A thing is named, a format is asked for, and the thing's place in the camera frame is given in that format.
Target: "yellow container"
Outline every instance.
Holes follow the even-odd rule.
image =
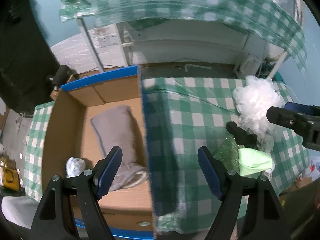
[[[20,189],[18,172],[4,167],[2,167],[2,170],[3,186],[18,191]]]

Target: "gray mitten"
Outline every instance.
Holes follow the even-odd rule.
[[[129,106],[116,106],[96,115],[91,125],[99,142],[102,157],[105,158],[113,146],[122,149],[122,163],[111,184],[110,191],[135,187],[145,182],[148,177],[146,167],[137,164],[139,136],[137,124]]]

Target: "blue wall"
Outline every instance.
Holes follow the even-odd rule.
[[[308,70],[304,75],[301,74],[290,57],[281,65],[279,73],[303,104],[320,106],[320,27],[307,6],[304,9],[303,32],[306,39]],[[317,151],[309,150],[309,153],[320,156],[320,152]]]
[[[60,22],[61,0],[29,1],[40,31],[50,47],[80,33],[75,20],[66,23]],[[93,17],[86,17],[85,22],[89,29],[94,28]]]

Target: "screw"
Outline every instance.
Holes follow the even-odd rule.
[[[85,170],[83,174],[89,176],[92,174],[92,170]]]
[[[268,180],[267,176],[265,176],[265,175],[260,175],[260,179],[263,180],[263,181],[267,181]]]
[[[228,170],[227,173],[230,175],[230,176],[234,176],[236,174],[236,171],[234,170]]]
[[[52,180],[53,181],[57,181],[57,180],[59,180],[60,179],[60,176],[59,175],[54,175],[53,177],[52,177]]]
[[[146,226],[149,226],[150,223],[146,222],[146,221],[143,221],[143,222],[139,222],[138,225],[141,226],[141,227],[146,227]]]

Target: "checkered tablecloth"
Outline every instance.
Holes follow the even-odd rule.
[[[98,25],[154,18],[222,22],[283,48],[301,71],[306,68],[301,26],[271,0],[62,0],[62,3],[59,12],[62,22],[91,15],[98,17]]]
[[[226,140],[225,125],[238,122],[232,92],[245,80],[152,78],[142,80],[151,191],[156,230],[192,233],[211,226],[220,201],[212,196],[197,160],[199,147],[214,153]],[[285,86],[274,83],[285,102]],[[271,183],[279,194],[308,165],[302,138],[285,129],[275,142]],[[242,199],[238,217],[245,214]]]
[[[44,137],[54,102],[36,106],[30,125],[24,168],[26,195],[36,201],[42,197],[41,166]]]

